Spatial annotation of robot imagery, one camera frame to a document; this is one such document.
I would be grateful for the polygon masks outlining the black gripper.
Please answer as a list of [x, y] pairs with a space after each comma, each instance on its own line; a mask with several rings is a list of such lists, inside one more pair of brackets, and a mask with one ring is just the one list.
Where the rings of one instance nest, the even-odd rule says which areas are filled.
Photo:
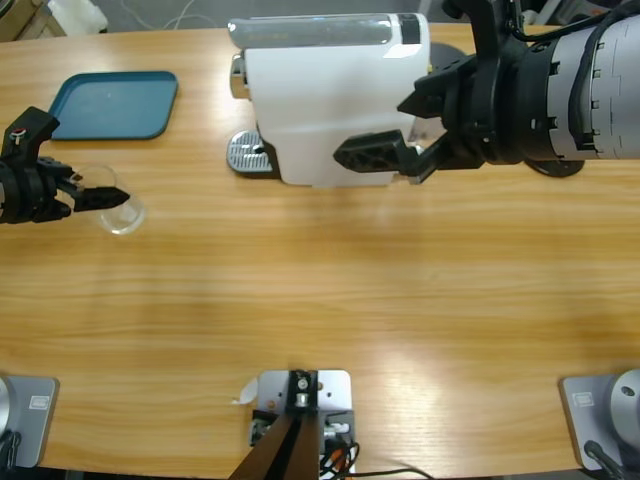
[[419, 78], [397, 106], [429, 119], [441, 117], [457, 99], [456, 114], [443, 116], [446, 135], [421, 152], [405, 143], [400, 130], [353, 136], [336, 149], [335, 161], [356, 173], [397, 173], [410, 183], [423, 183], [441, 166], [551, 162], [547, 100], [553, 43], [527, 45], [513, 37], [474, 43], [475, 55]]
[[1, 161], [1, 223], [44, 223], [71, 215], [71, 207], [56, 199], [61, 185], [72, 185], [75, 212], [108, 210], [130, 199], [115, 186], [80, 188], [82, 177], [52, 157], [34, 162]]

